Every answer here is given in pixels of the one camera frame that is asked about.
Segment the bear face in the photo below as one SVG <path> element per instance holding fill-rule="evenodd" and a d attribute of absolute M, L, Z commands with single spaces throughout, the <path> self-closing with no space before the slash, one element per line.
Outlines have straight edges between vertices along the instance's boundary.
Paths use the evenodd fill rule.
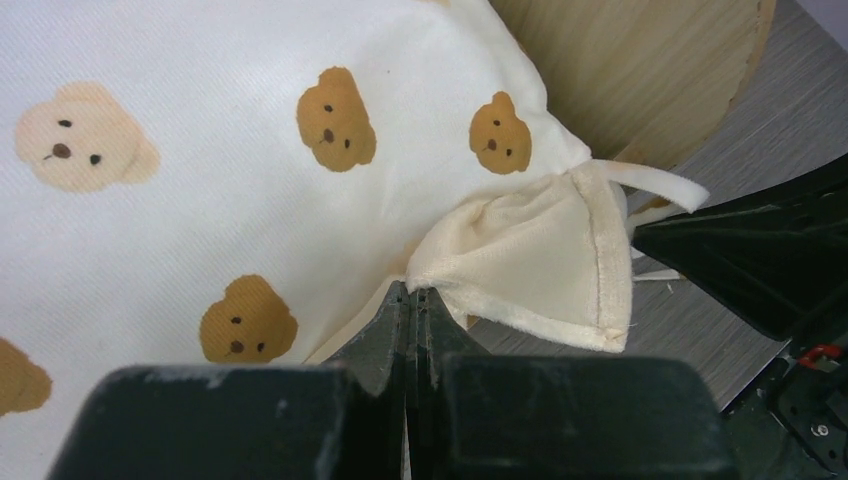
<path fill-rule="evenodd" d="M 40 408 L 50 398 L 52 383 L 43 368 L 0 337 L 0 417 Z"/>
<path fill-rule="evenodd" d="M 533 142 L 527 124 L 515 116 L 506 92 L 492 96 L 471 119 L 469 146 L 477 160 L 492 173 L 523 172 L 530 165 Z"/>
<path fill-rule="evenodd" d="M 303 93 L 297 103 L 297 126 L 315 160 L 333 172 L 371 163 L 377 151 L 377 136 L 346 68 L 325 70 L 318 85 Z"/>
<path fill-rule="evenodd" d="M 27 110 L 15 129 L 18 157 L 43 183 L 94 192 L 146 181 L 159 154 L 135 120 L 94 83 L 72 83 Z"/>
<path fill-rule="evenodd" d="M 203 354 L 215 363 L 268 363 L 291 349 L 297 320 L 259 275 L 245 275 L 225 290 L 200 322 Z"/>

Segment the wood grain surface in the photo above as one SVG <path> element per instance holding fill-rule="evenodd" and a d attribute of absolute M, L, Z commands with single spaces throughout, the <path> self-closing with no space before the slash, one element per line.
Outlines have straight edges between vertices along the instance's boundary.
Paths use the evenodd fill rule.
<path fill-rule="evenodd" d="M 596 158 L 671 168 L 716 129 L 762 55 L 775 0 L 491 0 Z"/>
<path fill-rule="evenodd" d="M 716 204 L 794 178 L 845 152 L 848 54 L 793 0 L 778 0 L 760 67 L 745 94 L 719 130 L 674 171 L 709 188 L 709 203 Z M 647 199 L 631 196 L 634 206 Z M 635 265 L 636 272 L 656 267 L 650 259 Z M 624 354 L 690 363 L 720 406 L 782 348 L 687 282 L 637 284 L 633 308 Z M 498 354 L 592 354 L 485 320 L 471 333 Z"/>

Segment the metal bolt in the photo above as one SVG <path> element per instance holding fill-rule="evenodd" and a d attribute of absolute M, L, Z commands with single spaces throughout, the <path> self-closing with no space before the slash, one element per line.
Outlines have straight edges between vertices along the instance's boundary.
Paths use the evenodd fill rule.
<path fill-rule="evenodd" d="M 817 437 L 826 437 L 830 430 L 828 430 L 827 425 L 813 425 L 813 435 Z"/>

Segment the wooden board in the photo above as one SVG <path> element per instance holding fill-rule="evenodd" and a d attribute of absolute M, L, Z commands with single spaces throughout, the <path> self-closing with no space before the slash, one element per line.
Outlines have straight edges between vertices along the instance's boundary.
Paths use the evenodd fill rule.
<path fill-rule="evenodd" d="M 490 0 L 548 107 L 596 158 L 669 169 L 717 128 L 765 47 L 775 0 Z"/>

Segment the pillow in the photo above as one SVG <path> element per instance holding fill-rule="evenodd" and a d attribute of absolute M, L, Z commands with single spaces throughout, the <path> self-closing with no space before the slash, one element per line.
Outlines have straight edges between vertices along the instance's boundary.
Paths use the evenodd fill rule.
<path fill-rule="evenodd" d="M 3 478 L 45 475 L 109 371 L 300 363 L 469 195 L 591 157 L 485 0 L 0 18 Z"/>

